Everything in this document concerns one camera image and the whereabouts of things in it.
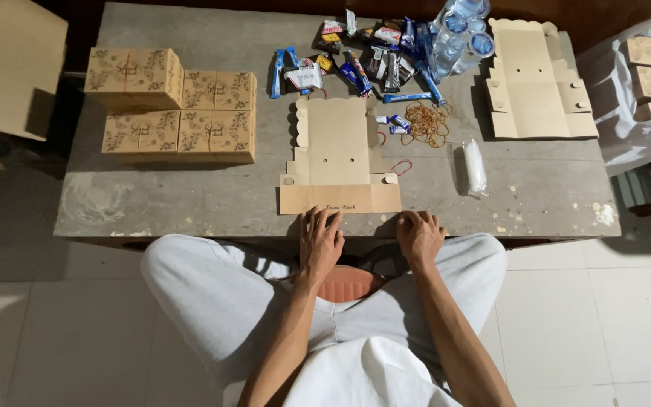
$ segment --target white plastic bag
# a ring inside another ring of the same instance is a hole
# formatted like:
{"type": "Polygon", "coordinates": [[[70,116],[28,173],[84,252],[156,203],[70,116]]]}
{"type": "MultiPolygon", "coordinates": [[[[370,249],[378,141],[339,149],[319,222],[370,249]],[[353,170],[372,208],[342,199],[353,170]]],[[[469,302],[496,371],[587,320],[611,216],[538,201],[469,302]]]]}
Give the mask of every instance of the white plastic bag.
{"type": "Polygon", "coordinates": [[[466,173],[469,175],[469,195],[476,196],[480,194],[487,196],[484,160],[481,158],[479,144],[474,139],[464,146],[464,158],[466,160],[466,173]]]}
{"type": "Polygon", "coordinates": [[[637,101],[620,45],[636,35],[651,37],[651,19],[604,40],[576,58],[592,102],[607,174],[610,176],[651,162],[651,120],[634,121],[637,101]]]}

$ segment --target rubber band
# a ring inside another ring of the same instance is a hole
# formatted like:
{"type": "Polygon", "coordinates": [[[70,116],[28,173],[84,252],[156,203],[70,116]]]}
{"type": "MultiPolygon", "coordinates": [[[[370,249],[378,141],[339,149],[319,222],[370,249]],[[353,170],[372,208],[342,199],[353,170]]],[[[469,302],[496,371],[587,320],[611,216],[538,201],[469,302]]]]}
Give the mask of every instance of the rubber band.
{"type": "Polygon", "coordinates": [[[399,161],[396,165],[391,167],[391,172],[393,172],[393,174],[396,174],[398,176],[402,176],[403,174],[406,174],[406,172],[408,172],[408,170],[411,170],[411,168],[413,168],[413,166],[414,166],[414,163],[412,163],[411,160],[405,159],[405,160],[399,161]],[[398,172],[396,172],[396,167],[403,164],[404,162],[408,163],[409,167],[406,168],[401,174],[399,174],[398,172]]]}
{"type": "MultiPolygon", "coordinates": [[[[323,88],[315,88],[315,89],[320,89],[320,90],[323,91],[323,95],[325,95],[325,96],[323,97],[323,99],[327,99],[327,98],[328,98],[328,92],[326,92],[326,89],[323,89],[323,88]]],[[[313,91],[315,91],[315,89],[313,89],[313,90],[308,94],[308,100],[310,100],[310,95],[313,94],[313,91]]]]}
{"type": "Polygon", "coordinates": [[[451,132],[446,119],[454,112],[450,103],[443,106],[434,104],[432,108],[421,101],[411,102],[406,106],[404,117],[411,122],[411,134],[401,134],[401,144],[409,145],[413,141],[428,143],[433,148],[446,144],[446,136],[451,132]]]}

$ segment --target gray table surface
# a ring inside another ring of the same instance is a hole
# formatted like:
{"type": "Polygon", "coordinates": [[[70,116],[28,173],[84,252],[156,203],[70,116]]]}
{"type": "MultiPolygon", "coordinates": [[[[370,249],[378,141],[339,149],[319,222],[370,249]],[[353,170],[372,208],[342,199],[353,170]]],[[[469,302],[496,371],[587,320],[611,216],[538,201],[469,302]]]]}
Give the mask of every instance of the gray table surface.
{"type": "MultiPolygon", "coordinates": [[[[276,190],[292,159],[296,95],[267,96],[274,51],[311,43],[324,17],[234,12],[175,6],[107,3],[98,46],[167,48],[185,69],[253,71],[258,78],[255,164],[128,167],[100,153],[105,110],[87,99],[79,118],[54,230],[61,237],[142,237],[184,233],[215,237],[293,236],[294,216],[277,215],[276,190]]],[[[359,18],[360,27],[374,20],[359,18]]],[[[336,56],[339,64],[343,57],[336,56]]],[[[493,141],[483,88],[485,67],[444,80],[453,104],[448,118],[454,145],[473,136],[487,174],[488,196],[463,196],[458,149],[403,146],[389,135],[383,155],[393,164],[411,159],[399,178],[403,208],[428,209],[451,236],[486,232],[511,237],[618,236],[616,209],[599,145],[590,141],[493,141]]],[[[420,93],[410,80],[402,93],[420,93]]],[[[354,88],[337,75],[324,78],[329,97],[354,88]]],[[[406,103],[379,104],[379,115],[403,115],[406,103]]],[[[333,121],[333,128],[339,126],[333,121]]],[[[347,214],[347,236],[393,237],[394,214],[347,214]]]]}

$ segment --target red rubber band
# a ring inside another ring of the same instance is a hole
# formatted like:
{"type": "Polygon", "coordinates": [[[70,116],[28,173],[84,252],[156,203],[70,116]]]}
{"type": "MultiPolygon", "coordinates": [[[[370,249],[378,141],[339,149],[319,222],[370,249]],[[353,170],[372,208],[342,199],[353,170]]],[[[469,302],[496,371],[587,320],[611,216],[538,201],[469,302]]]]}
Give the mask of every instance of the red rubber band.
{"type": "Polygon", "coordinates": [[[402,161],[398,162],[393,167],[391,167],[391,172],[393,172],[393,174],[396,174],[398,176],[402,176],[403,174],[406,174],[406,172],[408,172],[408,170],[411,170],[411,168],[413,168],[413,166],[414,166],[414,163],[412,163],[411,160],[405,159],[405,160],[402,160],[402,161]],[[404,162],[408,163],[409,167],[406,168],[401,174],[399,174],[398,172],[396,172],[396,167],[403,164],[404,162]]]}
{"type": "MultiPolygon", "coordinates": [[[[322,90],[322,91],[323,91],[323,95],[325,95],[323,98],[324,98],[324,99],[327,99],[327,98],[328,98],[328,92],[326,92],[326,89],[323,89],[323,88],[315,88],[315,89],[320,89],[320,90],[322,90]]],[[[313,89],[313,90],[308,94],[308,100],[310,100],[310,95],[313,94],[313,92],[315,91],[315,89],[313,89]]]]}

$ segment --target leg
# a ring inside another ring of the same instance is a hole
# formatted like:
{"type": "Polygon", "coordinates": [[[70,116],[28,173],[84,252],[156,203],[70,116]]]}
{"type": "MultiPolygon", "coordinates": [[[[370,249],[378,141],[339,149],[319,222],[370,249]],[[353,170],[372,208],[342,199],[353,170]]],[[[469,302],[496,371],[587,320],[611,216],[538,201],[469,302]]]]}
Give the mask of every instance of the leg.
{"type": "MultiPolygon", "coordinates": [[[[439,365],[413,274],[398,245],[377,248],[363,266],[383,275],[401,275],[363,301],[336,304],[338,341],[383,336],[408,346],[434,372],[439,365]]],[[[444,242],[436,267],[448,291],[478,334],[506,273],[506,252],[485,233],[444,242]]]]}
{"type": "Polygon", "coordinates": [[[221,387],[247,378],[290,298],[285,285],[235,260],[246,258],[255,259],[252,264],[263,273],[285,267],[276,262],[266,267],[262,259],[233,247],[182,235],[152,243],[141,265],[163,310],[221,387]]]}

